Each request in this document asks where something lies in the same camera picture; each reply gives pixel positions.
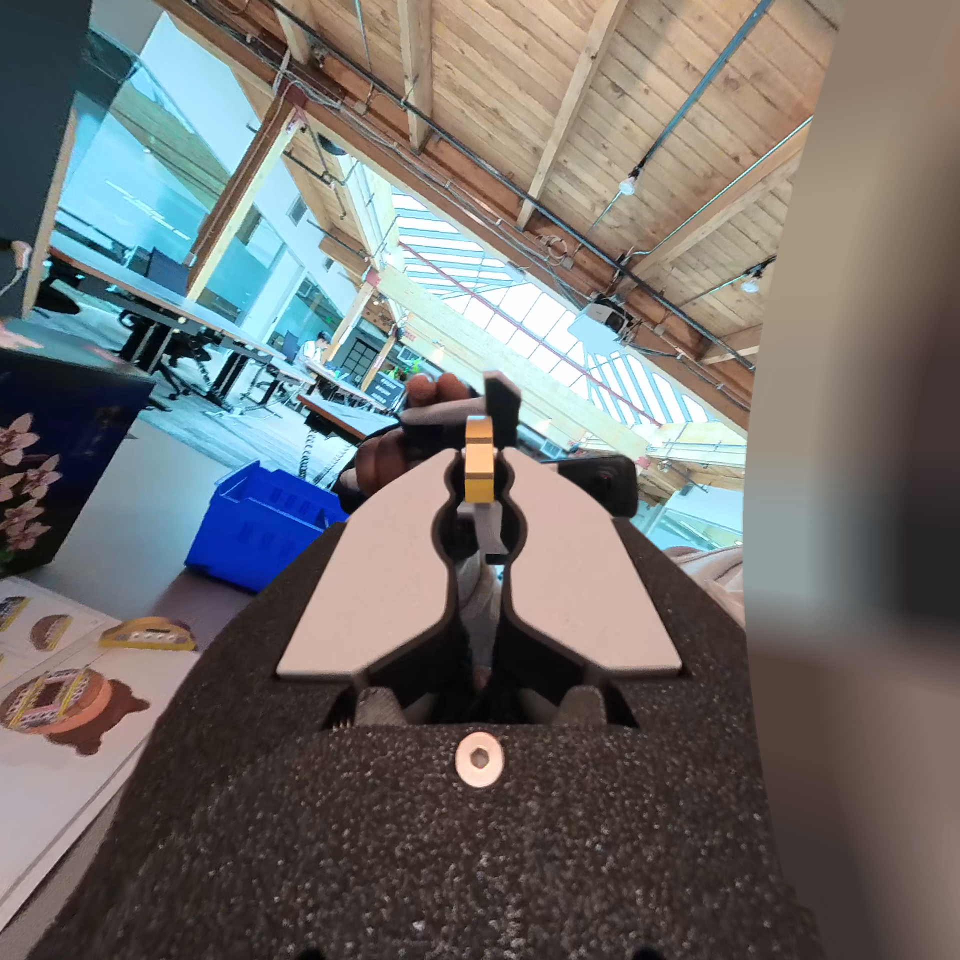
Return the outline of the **black panel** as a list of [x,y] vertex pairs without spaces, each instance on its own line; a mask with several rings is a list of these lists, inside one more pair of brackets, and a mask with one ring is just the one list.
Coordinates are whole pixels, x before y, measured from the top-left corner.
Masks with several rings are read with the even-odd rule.
[[[33,307],[72,149],[70,114],[91,1],[1,3],[1,239],[31,246],[29,269],[1,297],[2,319]],[[15,272],[2,253],[1,285]]]

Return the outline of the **gold curved brick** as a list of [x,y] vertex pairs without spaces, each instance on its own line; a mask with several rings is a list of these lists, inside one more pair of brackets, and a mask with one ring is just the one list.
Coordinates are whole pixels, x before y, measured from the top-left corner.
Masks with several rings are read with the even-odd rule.
[[98,646],[168,652],[195,652],[197,643],[189,626],[163,616],[128,619],[104,630]]

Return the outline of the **blue plastic bin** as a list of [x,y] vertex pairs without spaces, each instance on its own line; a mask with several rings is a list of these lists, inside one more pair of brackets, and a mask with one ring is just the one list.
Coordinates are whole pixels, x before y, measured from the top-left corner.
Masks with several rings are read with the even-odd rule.
[[258,593],[330,525],[347,518],[330,491],[250,462],[217,484],[184,565]]

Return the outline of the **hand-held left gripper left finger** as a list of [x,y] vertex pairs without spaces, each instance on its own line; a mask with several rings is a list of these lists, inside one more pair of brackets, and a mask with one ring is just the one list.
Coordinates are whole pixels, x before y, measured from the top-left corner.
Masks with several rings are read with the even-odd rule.
[[440,450],[354,512],[279,659],[279,678],[438,689],[455,676],[457,579],[441,532],[461,465],[458,452]]

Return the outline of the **white ceiling projector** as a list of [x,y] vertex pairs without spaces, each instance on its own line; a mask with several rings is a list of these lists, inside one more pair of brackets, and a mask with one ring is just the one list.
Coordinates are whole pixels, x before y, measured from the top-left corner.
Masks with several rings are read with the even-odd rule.
[[620,304],[598,295],[582,306],[570,321],[568,332],[587,354],[611,357],[622,351],[633,325],[633,319]]

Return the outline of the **black flower print box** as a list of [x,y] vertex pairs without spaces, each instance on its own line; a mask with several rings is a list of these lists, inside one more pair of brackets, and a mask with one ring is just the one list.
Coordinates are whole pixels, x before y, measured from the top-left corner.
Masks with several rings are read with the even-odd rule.
[[54,560],[153,388],[92,342],[2,320],[2,577]]

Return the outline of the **white yellow brick strip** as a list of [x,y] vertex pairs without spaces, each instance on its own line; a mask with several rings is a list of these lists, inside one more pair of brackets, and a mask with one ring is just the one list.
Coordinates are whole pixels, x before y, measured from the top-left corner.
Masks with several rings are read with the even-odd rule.
[[496,501],[498,449],[490,416],[472,414],[464,424],[462,448],[463,502],[489,506]]

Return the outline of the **background office desks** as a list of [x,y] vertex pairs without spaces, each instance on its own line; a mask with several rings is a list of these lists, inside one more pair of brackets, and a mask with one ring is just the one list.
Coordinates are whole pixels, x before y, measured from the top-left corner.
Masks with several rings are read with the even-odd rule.
[[130,315],[140,328],[129,330],[121,354],[143,372],[167,369],[162,358],[175,337],[188,338],[204,349],[219,347],[227,351],[220,371],[205,390],[193,393],[228,413],[240,408],[230,394],[248,366],[261,368],[269,381],[254,409],[267,409],[279,398],[283,384],[293,386],[293,401],[307,410],[307,426],[324,435],[334,434],[354,444],[360,443],[380,426],[392,426],[394,419],[364,393],[348,385],[333,382],[341,394],[353,393],[360,406],[330,402],[319,394],[318,371],[298,368],[287,362],[281,352],[246,333],[197,301],[115,261],[99,251],[56,229],[47,257],[50,277],[67,282],[73,289],[98,301],[112,304]]

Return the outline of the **white instruction booklet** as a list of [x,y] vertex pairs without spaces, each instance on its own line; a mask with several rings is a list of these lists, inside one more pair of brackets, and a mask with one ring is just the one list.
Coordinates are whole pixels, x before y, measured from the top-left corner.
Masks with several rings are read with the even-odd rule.
[[2,580],[2,929],[125,786],[199,659],[98,646],[121,622]]

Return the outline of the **person's right hand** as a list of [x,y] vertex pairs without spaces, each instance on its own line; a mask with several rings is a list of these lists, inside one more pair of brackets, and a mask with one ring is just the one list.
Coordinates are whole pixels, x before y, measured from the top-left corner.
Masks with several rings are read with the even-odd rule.
[[[479,394],[454,374],[437,379],[417,374],[406,382],[404,412],[437,404],[477,399]],[[352,513],[366,499],[413,469],[420,461],[408,451],[402,427],[381,430],[364,440],[331,488],[342,510]]]

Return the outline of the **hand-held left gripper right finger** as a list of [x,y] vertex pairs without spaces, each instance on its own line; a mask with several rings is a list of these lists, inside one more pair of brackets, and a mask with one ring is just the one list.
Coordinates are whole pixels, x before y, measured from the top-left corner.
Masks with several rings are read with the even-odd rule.
[[574,687],[674,678],[683,661],[627,548],[634,528],[556,466],[501,455],[517,521],[495,669],[553,704]]

